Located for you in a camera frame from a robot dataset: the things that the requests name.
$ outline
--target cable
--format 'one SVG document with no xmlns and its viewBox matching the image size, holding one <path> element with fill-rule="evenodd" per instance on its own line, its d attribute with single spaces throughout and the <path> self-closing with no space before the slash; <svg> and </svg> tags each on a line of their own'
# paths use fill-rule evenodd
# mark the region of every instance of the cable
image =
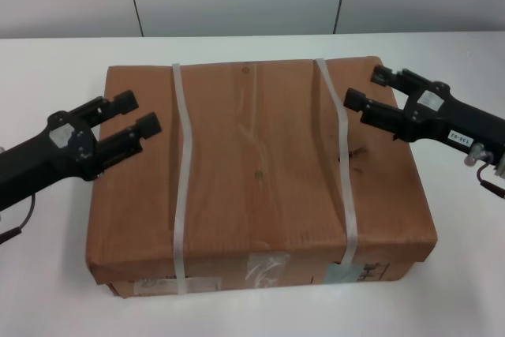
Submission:
<svg viewBox="0 0 505 337">
<path fill-rule="evenodd" d="M 19 229 L 23 229 L 24 226 L 27 224 L 27 222 L 30 220 L 30 218 L 32 217 L 32 213 L 33 213 L 34 208 L 35 208 L 35 194 L 32 195 L 32 203 L 30 204 L 30 210 L 28 211 L 28 214 L 24 218 L 24 221 L 19 226 Z"/>
<path fill-rule="evenodd" d="M 24 228 L 24 226 L 28 223 L 28 221 L 32 217 L 34 209 L 35 209 L 35 194 L 32 195 L 32 204 L 30 204 L 28 214 L 24 218 L 24 221 L 21 223 L 21 225 L 0 234 L 0 245 L 10 240 L 11 238 L 16 237 L 18 234 L 21 233 L 21 230 Z"/>
<path fill-rule="evenodd" d="M 493 160 L 494 156 L 493 156 L 493 154 L 492 154 L 491 152 L 485 152 L 485 153 L 484 153 L 484 157 L 483 157 L 483 158 L 484 158 L 484 159 L 486 159 L 486 158 L 487 158 L 487 159 L 485 160 L 485 164 L 484 164 L 484 165 L 482 165 L 482 166 L 479 168 L 479 170 L 477 170 L 477 179 L 479 180 L 479 182 L 480 182 L 480 183 L 482 183 L 482 182 L 486 182 L 484 179 L 482 179 L 481 174 L 482 174 L 482 171 L 484 171 L 484 169 L 485 169 L 486 167 L 488 167 L 488 166 L 489 166 L 489 164 L 492 162 L 492 160 Z"/>
<path fill-rule="evenodd" d="M 493 156 L 493 154 L 491 152 L 486 152 L 486 156 L 487 156 L 486 163 L 484 165 L 482 165 L 479 168 L 479 170 L 477 170 L 477 179 L 481 183 L 482 187 L 484 187 L 485 189 L 491 191 L 492 193 L 494 193 L 498 197 L 505 198 L 505 189 L 502 189 L 501 187 L 499 187 L 497 185 L 494 185 L 493 183 L 485 181 L 484 179 L 482 179 L 482 176 L 481 176 L 482 175 L 482 171 L 484 171 L 484 169 L 489 166 L 489 164 L 493 161 L 493 158 L 494 158 L 494 156 Z"/>
</svg>

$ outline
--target box lid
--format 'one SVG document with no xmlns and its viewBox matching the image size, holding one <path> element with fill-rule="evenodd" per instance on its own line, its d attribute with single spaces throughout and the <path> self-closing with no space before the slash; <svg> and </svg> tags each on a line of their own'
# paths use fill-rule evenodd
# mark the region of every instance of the box lid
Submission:
<svg viewBox="0 0 505 337">
<path fill-rule="evenodd" d="M 341 99 L 348 87 L 396 105 L 369 81 L 378 58 L 327 61 Z M 182 66 L 193 129 L 184 255 L 331 252 L 346 247 L 338 117 L 314 61 Z M 105 123 L 104 138 L 142 114 L 163 132 L 94 184 L 87 262 L 97 283 L 174 274 L 174 214 L 182 133 L 170 67 L 116 66 L 105 96 L 132 89 L 140 105 Z M 422 261 L 436 243 L 410 146 L 348 112 L 357 213 L 355 262 Z"/>
</svg>

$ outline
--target clear tape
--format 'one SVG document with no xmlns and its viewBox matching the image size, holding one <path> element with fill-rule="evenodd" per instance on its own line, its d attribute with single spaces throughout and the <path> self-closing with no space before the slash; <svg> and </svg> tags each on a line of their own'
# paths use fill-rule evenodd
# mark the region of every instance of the clear tape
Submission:
<svg viewBox="0 0 505 337">
<path fill-rule="evenodd" d="M 175 96 L 182 124 L 182 160 L 179 174 L 179 188 L 177 192 L 177 204 L 175 206 L 174 221 L 174 267 L 177 279 L 178 294 L 186 294 L 188 286 L 184 270 L 184 223 L 186 216 L 186 201 L 188 197 L 189 172 L 191 169 L 191 156 L 193 151 L 193 133 L 189 120 L 188 108 L 182 88 L 181 67 L 178 63 L 172 65 L 175 83 Z"/>
<path fill-rule="evenodd" d="M 340 264 L 350 265 L 353 261 L 354 254 L 357 249 L 357 222 L 356 222 L 356 210 L 354 209 L 354 198 L 353 190 L 350 184 L 350 174 L 349 174 L 349 147 L 347 146 L 347 132 L 349 130 L 349 122 L 347 120 L 347 111 L 342 100 L 340 100 L 333 83 L 331 82 L 330 73 L 328 72 L 328 67 L 326 61 L 322 58 L 316 60 L 317 65 L 321 73 L 323 74 L 323 79 L 326 82 L 328 90 L 330 91 L 331 98 L 337 109 L 337 115 L 339 117 L 339 150 L 340 150 L 340 185 L 342 189 L 342 199 L 344 203 L 344 213 L 346 217 L 346 236 L 347 236 L 347 246 L 344 257 L 342 258 Z"/>
<path fill-rule="evenodd" d="M 247 262 L 246 288 L 277 287 L 289 260 L 288 253 L 251 254 Z"/>
</svg>

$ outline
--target brown box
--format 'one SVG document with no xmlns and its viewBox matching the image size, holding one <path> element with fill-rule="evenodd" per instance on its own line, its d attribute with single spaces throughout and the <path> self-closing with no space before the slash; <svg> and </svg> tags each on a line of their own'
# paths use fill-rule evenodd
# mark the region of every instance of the brown box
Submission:
<svg viewBox="0 0 505 337">
<path fill-rule="evenodd" d="M 395 104 L 369 81 L 378 58 L 327 61 L 335 89 Z M 333 283 L 346 248 L 338 117 L 313 61 L 182 66 L 193 129 L 185 217 L 189 290 Z M 163 132 L 95 182 L 86 259 L 124 298 L 177 293 L 174 216 L 182 131 L 171 67 L 110 67 L 105 96 L 132 89 L 138 110 L 100 136 L 157 113 Z M 408 144 L 348 111 L 357 214 L 354 281 L 396 280 L 436 243 Z"/>
</svg>

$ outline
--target wire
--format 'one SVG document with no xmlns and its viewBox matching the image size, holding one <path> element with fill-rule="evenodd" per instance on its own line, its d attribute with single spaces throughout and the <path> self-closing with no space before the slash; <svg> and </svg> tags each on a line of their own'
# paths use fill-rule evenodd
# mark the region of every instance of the wire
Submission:
<svg viewBox="0 0 505 337">
<path fill-rule="evenodd" d="M 28 214 L 24 218 L 24 221 L 19 226 L 19 229 L 23 229 L 24 226 L 28 223 L 28 221 L 32 217 L 32 213 L 33 213 L 34 208 L 35 208 L 35 194 L 32 195 L 32 203 L 30 204 L 30 210 L 28 211 Z"/>
<path fill-rule="evenodd" d="M 477 170 L 477 179 L 479 180 L 480 183 L 484 182 L 484 179 L 482 179 L 482 177 L 481 177 L 482 171 L 484 171 L 484 169 L 491 164 L 491 162 L 493 161 L 493 158 L 494 158 L 494 155 L 491 152 L 486 152 L 485 154 L 486 154 L 487 160 L 485 160 L 485 164 L 482 165 L 479 168 L 479 170 Z"/>
<path fill-rule="evenodd" d="M 486 152 L 484 157 L 487 157 L 487 160 L 486 163 L 482 165 L 479 170 L 477 170 L 477 179 L 481 183 L 482 187 L 491 191 L 498 197 L 505 198 L 505 189 L 502 189 L 501 187 L 482 179 L 482 171 L 484 171 L 484 169 L 492 163 L 494 155 L 491 152 Z"/>
</svg>

